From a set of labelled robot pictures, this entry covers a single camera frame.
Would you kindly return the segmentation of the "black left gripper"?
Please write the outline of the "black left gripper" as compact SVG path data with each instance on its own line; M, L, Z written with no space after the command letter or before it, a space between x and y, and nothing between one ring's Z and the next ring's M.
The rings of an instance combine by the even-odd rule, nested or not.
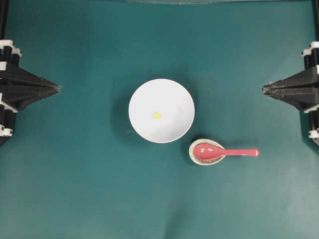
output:
M17 113L29 105L56 95L60 86L19 67L21 50L12 40L0 41L0 144L15 131Z

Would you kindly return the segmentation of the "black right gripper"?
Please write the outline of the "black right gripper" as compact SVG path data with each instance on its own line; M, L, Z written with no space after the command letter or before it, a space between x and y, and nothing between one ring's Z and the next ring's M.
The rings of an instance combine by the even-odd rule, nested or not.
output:
M295 107L308 115L308 137L319 143L319 43L314 41L302 51L305 69L286 79L268 83L263 94Z

